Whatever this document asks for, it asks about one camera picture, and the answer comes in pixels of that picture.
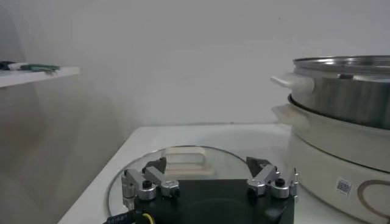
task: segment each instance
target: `white pot handle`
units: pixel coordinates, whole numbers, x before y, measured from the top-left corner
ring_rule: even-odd
[[[273,107],[271,110],[283,124],[291,125],[300,130],[307,130],[310,128],[310,122],[307,115],[294,109],[289,104]]]
[[[314,80],[312,78],[295,73],[272,76],[271,81],[296,93],[312,93],[314,90]]]

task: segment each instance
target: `wall shelf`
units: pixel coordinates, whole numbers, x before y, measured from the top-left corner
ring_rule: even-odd
[[[80,74],[80,68],[77,67],[61,67],[58,71],[53,72],[52,74],[29,71],[0,71],[0,87],[38,82],[48,79],[57,79],[77,74]]]

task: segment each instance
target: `glass lid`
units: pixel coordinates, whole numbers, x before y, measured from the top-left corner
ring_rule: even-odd
[[[225,150],[206,146],[175,146],[148,153],[125,169],[141,171],[147,162],[166,158],[165,177],[169,180],[249,179],[252,178],[246,162]],[[107,192],[107,210],[110,216],[127,212],[122,203],[121,174],[111,182]]]

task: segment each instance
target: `label sticker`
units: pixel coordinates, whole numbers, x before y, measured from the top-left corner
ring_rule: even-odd
[[[351,192],[351,188],[352,188],[352,183],[345,180],[345,179],[342,179],[342,178],[339,178],[337,180],[337,183],[336,183],[336,190],[343,196],[346,196],[348,197],[349,196],[349,193]]]

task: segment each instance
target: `black cable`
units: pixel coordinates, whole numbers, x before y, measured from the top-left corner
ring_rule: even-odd
[[[134,212],[129,211],[119,215],[111,216],[103,224],[131,224],[135,222]]]

